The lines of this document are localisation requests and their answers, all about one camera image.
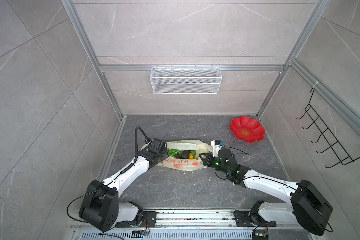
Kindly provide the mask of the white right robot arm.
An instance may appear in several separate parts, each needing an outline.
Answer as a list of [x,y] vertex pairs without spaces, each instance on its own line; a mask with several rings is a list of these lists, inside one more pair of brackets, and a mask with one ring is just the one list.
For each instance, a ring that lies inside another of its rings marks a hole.
[[329,224],[333,207],[311,182],[296,183],[263,175],[238,164],[231,150],[220,146],[215,146],[213,153],[200,154],[199,158],[204,166],[224,173],[225,180],[233,185],[257,190],[282,201],[281,204],[257,201],[248,213],[254,226],[286,222],[299,224],[317,236],[333,232]]

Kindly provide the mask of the cream printed plastic bag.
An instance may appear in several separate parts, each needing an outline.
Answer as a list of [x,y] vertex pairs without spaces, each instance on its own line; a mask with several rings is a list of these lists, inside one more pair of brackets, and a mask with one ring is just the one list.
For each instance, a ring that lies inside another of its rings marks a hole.
[[194,159],[181,159],[172,158],[169,156],[167,159],[158,164],[149,164],[149,162],[146,160],[148,162],[148,169],[159,166],[180,171],[196,171],[206,167],[202,164],[202,160],[199,158],[199,154],[213,153],[212,146],[200,140],[179,140],[167,142],[167,144],[168,149],[196,151],[196,157]]

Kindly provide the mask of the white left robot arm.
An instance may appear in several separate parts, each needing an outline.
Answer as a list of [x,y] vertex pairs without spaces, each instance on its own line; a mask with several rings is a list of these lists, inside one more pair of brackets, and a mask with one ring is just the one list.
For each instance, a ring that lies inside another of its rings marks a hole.
[[140,175],[168,156],[167,143],[154,139],[119,172],[102,181],[93,180],[87,187],[79,217],[102,232],[123,222],[139,226],[143,221],[143,207],[133,202],[120,203],[119,198]]

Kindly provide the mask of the red flower-shaped plate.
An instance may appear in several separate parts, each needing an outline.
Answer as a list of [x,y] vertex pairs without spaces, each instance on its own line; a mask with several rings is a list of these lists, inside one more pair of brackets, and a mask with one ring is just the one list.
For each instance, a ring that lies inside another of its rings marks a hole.
[[261,123],[246,116],[234,118],[230,130],[237,139],[247,143],[260,142],[264,139],[266,130]]

